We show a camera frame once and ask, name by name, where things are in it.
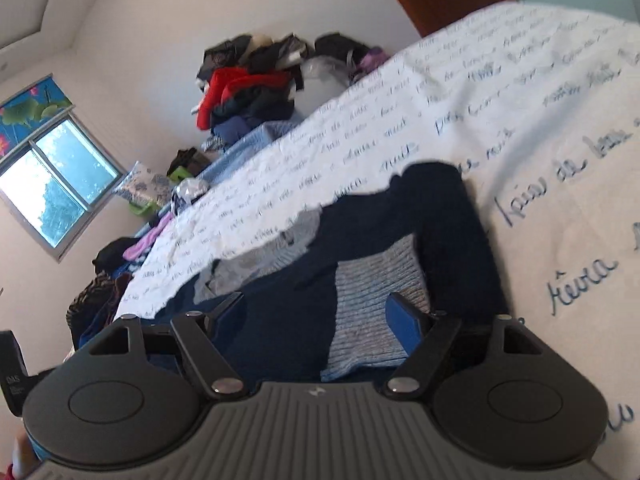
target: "white bedsheet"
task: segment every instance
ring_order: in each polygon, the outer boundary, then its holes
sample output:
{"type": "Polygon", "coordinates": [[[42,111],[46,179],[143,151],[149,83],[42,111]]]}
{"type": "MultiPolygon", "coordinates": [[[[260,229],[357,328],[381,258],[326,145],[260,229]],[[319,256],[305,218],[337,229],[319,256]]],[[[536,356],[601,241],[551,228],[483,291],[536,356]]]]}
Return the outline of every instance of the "white bedsheet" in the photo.
{"type": "Polygon", "coordinates": [[[153,317],[211,260],[264,243],[306,206],[450,161],[514,311],[606,396],[596,462],[637,479],[640,424],[626,407],[640,413],[639,101],[638,24],[516,3],[476,12],[397,54],[172,222],[118,315],[153,317]]]}

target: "pink clothing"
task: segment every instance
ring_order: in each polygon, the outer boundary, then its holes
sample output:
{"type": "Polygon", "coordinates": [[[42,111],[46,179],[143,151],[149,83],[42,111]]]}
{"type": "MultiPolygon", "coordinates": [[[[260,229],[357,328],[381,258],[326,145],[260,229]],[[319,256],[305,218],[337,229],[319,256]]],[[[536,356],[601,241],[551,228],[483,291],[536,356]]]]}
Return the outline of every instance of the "pink clothing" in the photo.
{"type": "Polygon", "coordinates": [[[140,256],[140,254],[142,254],[145,251],[146,248],[149,248],[154,244],[154,242],[156,241],[156,238],[160,236],[160,233],[164,230],[167,224],[173,219],[174,219],[174,214],[169,211],[166,215],[164,215],[160,219],[156,227],[153,227],[146,235],[140,238],[140,241],[137,244],[135,244],[134,246],[131,246],[129,249],[124,251],[124,254],[122,255],[122,257],[128,262],[132,262],[133,260],[135,260],[137,257],[140,256]]]}

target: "window frame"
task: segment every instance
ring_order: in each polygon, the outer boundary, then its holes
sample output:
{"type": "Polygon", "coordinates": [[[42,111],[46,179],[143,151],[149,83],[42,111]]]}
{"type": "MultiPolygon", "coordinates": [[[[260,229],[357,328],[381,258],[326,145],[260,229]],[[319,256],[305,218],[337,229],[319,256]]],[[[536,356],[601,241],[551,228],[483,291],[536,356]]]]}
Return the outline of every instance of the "window frame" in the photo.
{"type": "MultiPolygon", "coordinates": [[[[21,92],[18,92],[16,95],[8,99],[10,101],[14,97],[20,95],[22,92],[27,91],[29,88],[32,88],[34,85],[39,82],[45,80],[46,78],[51,77],[51,75],[47,75],[46,77],[36,81],[35,83],[27,86],[21,92]]],[[[82,121],[78,119],[78,117],[73,113],[75,109],[75,105],[65,108],[60,113],[56,114],[52,117],[47,123],[43,124],[36,130],[34,130],[28,137],[23,139],[20,144],[15,146],[9,153],[7,153],[0,161],[0,175],[2,175],[6,170],[8,170],[19,158],[24,156],[27,152],[33,152],[36,158],[44,165],[45,168],[51,173],[55,179],[62,185],[63,189],[67,194],[71,195],[73,199],[85,209],[82,216],[76,221],[75,224],[69,229],[69,231],[65,234],[65,236],[60,240],[60,243],[56,247],[52,247],[47,240],[38,232],[38,230],[31,225],[31,223],[23,216],[20,210],[14,205],[14,203],[9,199],[9,197],[0,189],[0,200],[4,202],[9,208],[9,212],[17,219],[18,223],[25,228],[25,230],[31,235],[31,237],[49,254],[53,257],[57,262],[60,262],[62,258],[65,256],[67,251],[73,246],[76,240],[80,237],[82,232],[87,228],[90,224],[91,220],[100,212],[100,210],[107,203],[108,199],[111,197],[111,191],[122,181],[124,176],[126,175],[124,168],[115,160],[111,154],[105,150],[104,146],[95,139],[94,136],[89,133],[87,128],[82,124],[82,121]],[[74,188],[69,184],[69,182],[62,176],[62,174],[51,164],[48,158],[42,153],[42,150],[36,145],[36,142],[40,140],[42,137],[51,132],[54,128],[56,128],[59,124],[64,121],[71,121],[73,125],[78,128],[78,130],[92,143],[94,148],[100,153],[100,155],[111,164],[112,168],[118,173],[117,177],[105,188],[105,190],[100,194],[100,196],[94,201],[93,204],[89,204],[74,188]]]]}

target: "red jacket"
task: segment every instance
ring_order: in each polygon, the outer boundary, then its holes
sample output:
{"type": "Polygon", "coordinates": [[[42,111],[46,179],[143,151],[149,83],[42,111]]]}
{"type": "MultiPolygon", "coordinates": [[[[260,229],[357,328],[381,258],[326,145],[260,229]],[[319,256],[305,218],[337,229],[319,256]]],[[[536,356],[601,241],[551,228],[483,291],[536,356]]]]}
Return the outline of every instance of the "red jacket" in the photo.
{"type": "Polygon", "coordinates": [[[284,88],[290,80],[291,76],[287,72],[250,75],[244,68],[219,68],[211,76],[209,90],[198,110],[196,125],[200,130],[210,130],[211,111],[243,88],[258,85],[284,88]]]}

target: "tree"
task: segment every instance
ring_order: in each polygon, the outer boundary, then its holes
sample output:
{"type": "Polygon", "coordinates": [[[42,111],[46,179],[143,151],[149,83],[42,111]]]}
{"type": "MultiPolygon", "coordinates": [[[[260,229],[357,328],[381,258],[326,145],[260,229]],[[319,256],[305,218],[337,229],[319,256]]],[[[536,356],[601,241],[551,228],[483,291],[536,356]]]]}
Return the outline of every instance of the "tree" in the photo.
{"type": "Polygon", "coordinates": [[[42,235],[56,246],[82,215],[82,208],[51,178],[44,190],[45,209],[39,219],[42,235]]]}
{"type": "Polygon", "coordinates": [[[88,202],[98,198],[113,181],[111,173],[76,139],[65,123],[47,134],[40,148],[88,202]]]}

